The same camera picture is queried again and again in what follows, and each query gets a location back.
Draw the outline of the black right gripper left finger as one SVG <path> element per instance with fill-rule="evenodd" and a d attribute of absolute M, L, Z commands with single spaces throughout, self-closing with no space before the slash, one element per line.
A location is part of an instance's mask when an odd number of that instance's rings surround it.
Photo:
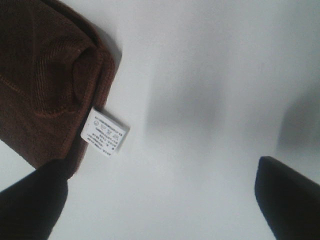
<path fill-rule="evenodd" d="M 0 238 L 46 240 L 68 197 L 68 171 L 55 159 L 0 193 Z"/>

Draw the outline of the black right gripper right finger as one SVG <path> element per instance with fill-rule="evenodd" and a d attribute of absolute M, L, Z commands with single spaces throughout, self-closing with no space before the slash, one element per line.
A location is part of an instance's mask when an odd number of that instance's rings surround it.
<path fill-rule="evenodd" d="M 320 238 L 320 186 L 270 156 L 259 159 L 254 194 L 277 240 Z"/>

